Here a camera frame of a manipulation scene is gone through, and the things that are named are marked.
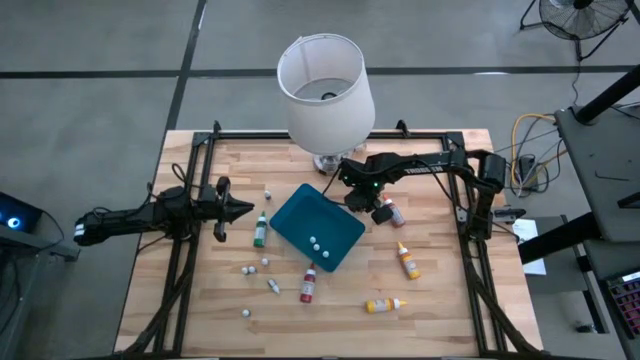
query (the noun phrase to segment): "wooden tabletop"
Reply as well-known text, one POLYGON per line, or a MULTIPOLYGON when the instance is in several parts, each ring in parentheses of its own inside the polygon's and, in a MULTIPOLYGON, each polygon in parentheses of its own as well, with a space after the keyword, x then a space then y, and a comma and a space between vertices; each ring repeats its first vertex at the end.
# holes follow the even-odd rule
MULTIPOLYGON (((491 150, 487 130, 464 132, 468 150, 491 150)), ((180 185, 171 172, 176 162, 186 170, 192 131, 170 131, 163 147, 154 192, 180 185)), ((397 152, 402 155, 442 150, 437 140, 370 140, 354 156, 397 152)), ((431 176, 405 177, 385 193, 398 205, 406 226, 375 225, 368 214, 355 216, 366 226, 362 238, 334 273, 318 270, 313 303, 299 301, 309 259, 269 229, 267 245, 256 249, 258 216, 273 215, 302 183, 322 190, 329 178, 314 171, 311 156, 289 140, 217 141, 210 182, 227 175, 232 195, 255 209, 227 227, 227 242, 204 225, 191 293, 183 356, 376 356, 417 357, 476 355, 477 348, 451 203, 431 176), (269 190, 272 200, 264 198, 269 190), (422 277, 407 280, 397 259, 396 241, 413 254, 422 277), (260 259, 270 260, 267 267, 260 259), (258 274, 245 276, 244 266, 258 274), (267 285, 273 278, 281 294, 267 285), (367 314, 364 302, 386 297, 408 305, 390 313, 367 314), (251 317, 243 318, 242 310, 251 317)), ((348 188, 335 181, 330 198, 341 200, 348 188)), ((496 204, 504 203, 499 195, 496 204)), ((147 233, 141 246, 158 237, 147 233)), ((487 242, 498 301, 534 346, 541 348, 529 291, 513 237, 494 232, 487 242)), ((159 307, 171 243, 161 241, 137 258, 116 350, 130 345, 159 307)), ((493 343, 488 311, 487 337, 493 343)), ((173 338, 170 325, 168 338, 173 338)))

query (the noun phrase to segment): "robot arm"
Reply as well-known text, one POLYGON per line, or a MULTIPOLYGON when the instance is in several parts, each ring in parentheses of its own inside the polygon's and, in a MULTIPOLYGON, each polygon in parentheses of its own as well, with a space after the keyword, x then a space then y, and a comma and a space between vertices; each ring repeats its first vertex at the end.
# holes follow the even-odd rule
POLYGON ((182 186, 160 193, 156 201, 137 209, 110 212, 88 212, 76 222, 73 240, 80 246, 101 243, 111 236, 162 231, 174 240, 192 235, 195 221, 218 220, 214 235, 226 241, 225 222, 233 222, 253 209, 253 204, 234 199, 229 193, 227 177, 218 180, 216 189, 203 188, 201 200, 192 200, 182 186))
POLYGON ((451 173, 477 190, 478 199, 467 212, 467 231, 471 238, 491 238, 491 204, 504 187, 506 161, 484 150, 466 152, 454 149, 440 153, 400 156, 380 153, 367 157, 365 163, 344 159, 339 179, 354 189, 345 196, 351 211, 373 211, 376 223, 388 220, 390 214, 381 206, 379 197, 385 184, 394 184, 405 176, 451 173), (468 159, 478 159, 476 176, 468 159))

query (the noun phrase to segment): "red bottle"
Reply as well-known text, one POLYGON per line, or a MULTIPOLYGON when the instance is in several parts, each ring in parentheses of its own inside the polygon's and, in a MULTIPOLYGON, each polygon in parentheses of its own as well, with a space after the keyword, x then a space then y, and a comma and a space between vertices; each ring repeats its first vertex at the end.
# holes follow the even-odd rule
POLYGON ((316 288, 316 270, 313 263, 309 266, 304 281, 302 282, 302 290, 300 290, 300 302, 310 303, 313 299, 313 290, 316 288))

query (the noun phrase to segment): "lamp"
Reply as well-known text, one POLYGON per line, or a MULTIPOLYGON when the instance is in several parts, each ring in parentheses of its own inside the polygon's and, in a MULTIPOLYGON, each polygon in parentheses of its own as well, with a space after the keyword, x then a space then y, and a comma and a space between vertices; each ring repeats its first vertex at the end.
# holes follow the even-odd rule
POLYGON ((375 122, 362 51, 340 35, 301 37, 280 57, 277 73, 289 135, 314 154, 321 173, 335 172, 375 122))

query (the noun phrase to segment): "teal tray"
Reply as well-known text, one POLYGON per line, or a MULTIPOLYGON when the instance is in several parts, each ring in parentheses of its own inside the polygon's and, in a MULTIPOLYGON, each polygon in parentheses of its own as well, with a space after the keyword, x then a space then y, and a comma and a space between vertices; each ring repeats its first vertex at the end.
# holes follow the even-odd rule
POLYGON ((332 204, 309 184, 302 184, 273 215, 269 225, 325 271, 333 272, 364 233, 360 220, 332 204), (320 250, 309 241, 315 236, 320 250), (322 257, 328 251, 329 257, 322 257))

